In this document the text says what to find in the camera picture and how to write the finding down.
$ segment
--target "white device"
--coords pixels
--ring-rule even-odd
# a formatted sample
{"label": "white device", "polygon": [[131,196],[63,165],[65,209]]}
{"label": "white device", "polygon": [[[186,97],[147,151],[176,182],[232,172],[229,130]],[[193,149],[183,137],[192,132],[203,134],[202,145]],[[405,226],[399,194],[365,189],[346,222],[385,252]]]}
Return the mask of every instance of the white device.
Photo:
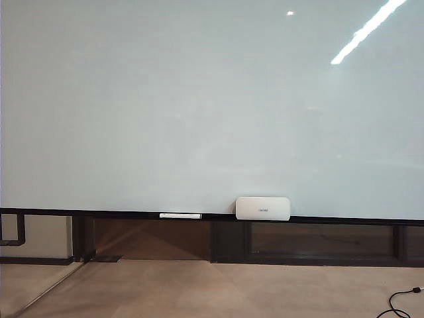
{"label": "white device", "polygon": [[239,197],[236,200],[238,220],[288,221],[290,200],[286,197]]}
{"label": "white device", "polygon": [[199,213],[161,213],[159,214],[161,219],[201,219]]}

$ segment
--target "beige carpet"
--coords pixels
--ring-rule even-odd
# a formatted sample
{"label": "beige carpet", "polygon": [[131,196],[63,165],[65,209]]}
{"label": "beige carpet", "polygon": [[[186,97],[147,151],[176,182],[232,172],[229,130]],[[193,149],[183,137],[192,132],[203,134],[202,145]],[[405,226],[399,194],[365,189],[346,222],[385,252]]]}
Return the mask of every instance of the beige carpet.
{"label": "beige carpet", "polygon": [[18,311],[78,266],[0,264],[0,317]]}
{"label": "beige carpet", "polygon": [[[88,264],[22,317],[376,317],[424,268],[359,268],[123,260]],[[400,296],[424,313],[424,293]]]}

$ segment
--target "wall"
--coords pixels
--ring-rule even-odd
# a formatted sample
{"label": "wall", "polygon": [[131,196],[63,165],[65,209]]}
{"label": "wall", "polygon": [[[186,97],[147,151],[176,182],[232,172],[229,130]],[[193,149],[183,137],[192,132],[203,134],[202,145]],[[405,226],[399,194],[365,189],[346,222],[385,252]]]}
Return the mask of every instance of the wall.
{"label": "wall", "polygon": [[[72,218],[28,215],[26,242],[19,247],[3,246],[1,256],[69,258],[72,255]],[[16,217],[2,215],[3,239],[16,239]]]}

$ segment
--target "power cord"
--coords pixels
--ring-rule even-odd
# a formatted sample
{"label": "power cord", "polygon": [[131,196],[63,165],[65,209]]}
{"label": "power cord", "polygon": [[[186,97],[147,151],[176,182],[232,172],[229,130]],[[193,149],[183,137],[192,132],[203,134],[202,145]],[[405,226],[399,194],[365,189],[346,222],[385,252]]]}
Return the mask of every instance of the power cord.
{"label": "power cord", "polygon": [[405,293],[421,293],[422,291],[424,290],[424,288],[422,288],[422,287],[414,287],[413,289],[411,289],[411,290],[407,290],[407,291],[398,291],[398,292],[396,292],[396,293],[394,293],[393,295],[391,295],[390,296],[390,298],[389,298],[389,306],[390,306],[390,309],[388,309],[388,310],[386,310],[386,311],[383,311],[381,314],[379,314],[378,316],[377,316],[377,318],[380,318],[382,315],[385,315],[386,313],[395,313],[399,318],[411,318],[411,315],[409,314],[409,313],[407,313],[406,311],[404,311],[404,310],[401,310],[401,309],[398,309],[398,308],[395,308],[394,306],[393,306],[393,303],[392,303],[392,299],[393,299],[393,297],[395,297],[396,295],[401,295],[401,294],[405,294]]}

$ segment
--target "black frame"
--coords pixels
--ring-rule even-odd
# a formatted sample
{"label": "black frame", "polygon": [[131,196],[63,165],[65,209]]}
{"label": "black frame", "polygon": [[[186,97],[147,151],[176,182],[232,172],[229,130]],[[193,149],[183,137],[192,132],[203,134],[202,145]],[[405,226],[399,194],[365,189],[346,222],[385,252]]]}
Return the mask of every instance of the black frame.
{"label": "black frame", "polygon": [[[102,210],[64,210],[64,209],[20,209],[1,207],[2,214],[22,215],[55,215],[63,217],[95,217],[104,219],[148,219],[169,220],[160,217],[161,213],[169,212],[145,212],[145,211],[102,211]],[[201,219],[184,219],[186,221],[229,221],[237,223],[303,223],[303,224],[343,224],[343,225],[411,225],[423,227],[424,220],[405,219],[357,219],[343,217],[291,217],[289,221],[267,221],[267,220],[238,220],[235,214],[204,213]]]}
{"label": "black frame", "polygon": [[22,213],[10,213],[16,214],[17,222],[17,240],[3,240],[3,231],[1,226],[1,213],[0,213],[0,246],[21,246],[25,244],[25,214]]}
{"label": "black frame", "polygon": [[[354,223],[350,225],[370,225]],[[212,262],[242,264],[279,264],[310,266],[424,267],[424,257],[407,255],[407,225],[393,227],[394,257],[390,256],[303,256],[252,252],[252,223],[212,224]]]}
{"label": "black frame", "polygon": [[[93,243],[94,228],[86,226],[93,218],[106,219],[150,219],[169,220],[160,218],[160,212],[141,211],[83,211],[60,209],[13,209],[0,208],[0,213],[25,215],[56,215],[72,216],[79,220],[79,228],[74,228],[77,255],[73,259],[83,259],[87,262],[94,257]],[[245,264],[288,264],[288,265],[337,265],[337,266],[396,266],[424,267],[424,257],[410,258],[407,255],[408,226],[423,227],[424,220],[401,219],[354,219],[333,217],[291,217],[290,221],[250,221],[237,220],[234,214],[202,214],[201,219],[185,219],[186,221],[211,222],[211,261],[221,263]],[[340,256],[304,257],[282,256],[264,253],[252,253],[251,228],[252,223],[299,223],[299,224],[328,224],[328,225],[389,225],[394,227],[395,258],[360,257],[341,258]]]}

